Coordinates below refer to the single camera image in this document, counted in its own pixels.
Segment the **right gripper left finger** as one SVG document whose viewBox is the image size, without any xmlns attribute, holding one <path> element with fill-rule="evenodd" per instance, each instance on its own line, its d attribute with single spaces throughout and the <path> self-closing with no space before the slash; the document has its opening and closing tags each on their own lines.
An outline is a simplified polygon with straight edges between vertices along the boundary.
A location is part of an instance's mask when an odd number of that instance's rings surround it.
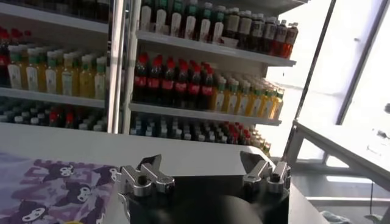
<svg viewBox="0 0 390 224">
<path fill-rule="evenodd" d="M 148 197 L 153 189 L 170 194 L 175 188 L 175 179 L 160 170 L 162 155 L 145 157 L 136 167 L 122 166 L 119 169 L 118 193 L 132 193 L 136 197 Z"/>
</svg>

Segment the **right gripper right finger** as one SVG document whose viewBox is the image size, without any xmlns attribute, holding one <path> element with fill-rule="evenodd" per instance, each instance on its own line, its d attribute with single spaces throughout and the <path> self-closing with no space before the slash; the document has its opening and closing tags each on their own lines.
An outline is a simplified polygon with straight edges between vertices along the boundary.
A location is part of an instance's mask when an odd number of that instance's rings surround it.
<svg viewBox="0 0 390 224">
<path fill-rule="evenodd" d="M 272 194 L 282 194 L 289 191 L 291 185 L 291 168 L 284 161 L 279 161 L 274 167 L 262 156 L 240 152 L 241 163 L 246 171 L 243 175 L 243 186 L 250 192 L 258 192 L 261 183 L 265 183 L 267 191 Z"/>
</svg>

